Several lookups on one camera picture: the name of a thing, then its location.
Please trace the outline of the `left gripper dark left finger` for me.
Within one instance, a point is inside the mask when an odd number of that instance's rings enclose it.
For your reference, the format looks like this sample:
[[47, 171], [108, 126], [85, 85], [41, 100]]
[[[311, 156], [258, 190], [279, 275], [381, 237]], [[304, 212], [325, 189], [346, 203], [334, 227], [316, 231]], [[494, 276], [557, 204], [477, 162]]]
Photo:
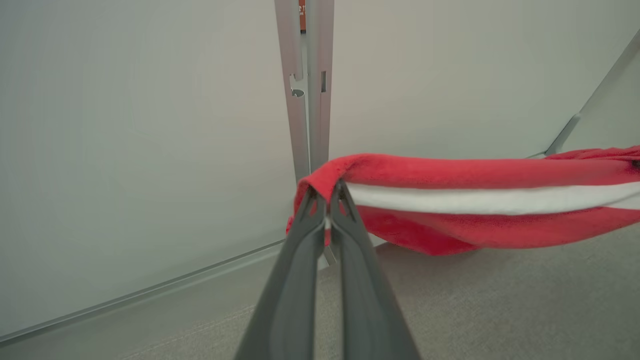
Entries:
[[327, 203], [309, 187], [235, 354], [236, 360], [311, 360], [318, 260]]

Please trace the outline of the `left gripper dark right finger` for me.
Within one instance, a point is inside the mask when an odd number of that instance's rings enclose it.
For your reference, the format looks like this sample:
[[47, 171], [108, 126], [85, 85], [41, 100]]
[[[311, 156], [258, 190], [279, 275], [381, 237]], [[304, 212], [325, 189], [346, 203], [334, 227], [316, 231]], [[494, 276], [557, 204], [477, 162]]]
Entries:
[[329, 219], [341, 273], [343, 358], [420, 359], [397, 298], [343, 181], [336, 183], [330, 198]]

